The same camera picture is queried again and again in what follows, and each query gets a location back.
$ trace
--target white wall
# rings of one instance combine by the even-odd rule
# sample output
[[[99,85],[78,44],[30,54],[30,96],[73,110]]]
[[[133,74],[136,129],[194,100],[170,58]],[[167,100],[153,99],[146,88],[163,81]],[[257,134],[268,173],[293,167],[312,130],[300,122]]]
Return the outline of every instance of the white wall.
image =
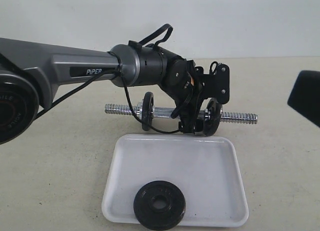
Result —
[[[320,56],[320,0],[0,0],[0,37],[108,51],[170,23],[186,58]]]

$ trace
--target chrome threaded bar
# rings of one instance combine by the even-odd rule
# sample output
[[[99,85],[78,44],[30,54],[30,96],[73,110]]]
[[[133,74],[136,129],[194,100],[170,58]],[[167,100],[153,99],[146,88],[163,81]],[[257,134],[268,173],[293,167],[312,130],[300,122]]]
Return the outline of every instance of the chrome threaded bar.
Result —
[[[137,106],[133,106],[133,110],[137,116],[142,118],[142,102],[138,103]],[[152,118],[171,119],[171,113],[174,108],[171,107],[153,107]],[[128,105],[112,104],[108,103],[105,105],[105,113],[111,115],[129,115],[131,116],[131,110]],[[198,118],[206,118],[206,110],[199,112]],[[240,113],[240,112],[221,112],[221,122],[225,123],[236,123],[236,124],[248,124],[256,125],[258,123],[258,115],[254,113]]]
[[[222,112],[221,122],[256,125],[258,123],[258,115],[254,113]]]

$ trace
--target robotic arm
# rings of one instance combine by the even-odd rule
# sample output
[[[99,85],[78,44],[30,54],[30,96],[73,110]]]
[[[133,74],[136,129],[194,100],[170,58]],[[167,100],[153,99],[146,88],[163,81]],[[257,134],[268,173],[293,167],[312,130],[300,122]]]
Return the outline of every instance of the robotic arm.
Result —
[[[58,104],[53,100],[60,85],[86,86],[96,80],[124,87],[129,103],[127,87],[158,85],[175,102],[170,117],[180,118],[177,132],[213,135],[222,105],[229,101],[229,67],[213,62],[209,74],[204,74],[193,60],[160,47],[172,30],[165,24],[140,42],[118,44],[109,52],[0,38],[0,144],[20,135]],[[146,45],[165,31],[163,39]],[[211,115],[206,123],[198,114],[208,98]],[[43,111],[38,113],[39,106]]]

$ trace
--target beige table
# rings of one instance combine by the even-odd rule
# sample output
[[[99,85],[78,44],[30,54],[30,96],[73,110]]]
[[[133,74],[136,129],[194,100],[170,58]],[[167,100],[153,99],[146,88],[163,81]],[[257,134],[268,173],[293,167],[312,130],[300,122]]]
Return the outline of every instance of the beige table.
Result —
[[[210,61],[196,63],[208,69]],[[320,58],[219,61],[231,69],[224,110],[259,115],[258,125],[222,123],[216,133],[236,148],[249,206],[248,221],[234,230],[320,230],[320,129],[287,106],[299,71],[320,70]],[[57,96],[75,86],[61,87]],[[129,91],[134,104],[152,91],[157,106],[174,106],[156,86]],[[0,230],[146,230],[111,223],[101,212],[117,139],[143,133],[133,117],[106,115],[105,103],[125,104],[124,90],[93,83],[0,146]],[[173,130],[177,122],[154,125]]]

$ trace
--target rectangular tray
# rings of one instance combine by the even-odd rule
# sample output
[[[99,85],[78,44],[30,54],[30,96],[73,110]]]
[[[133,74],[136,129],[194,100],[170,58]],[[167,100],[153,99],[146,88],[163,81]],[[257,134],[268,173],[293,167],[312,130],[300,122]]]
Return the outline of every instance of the rectangular tray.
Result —
[[[138,224],[133,203],[145,184],[164,180],[184,194],[179,226],[239,227],[248,217],[233,144],[223,137],[128,134],[115,146],[102,200],[111,222]]]

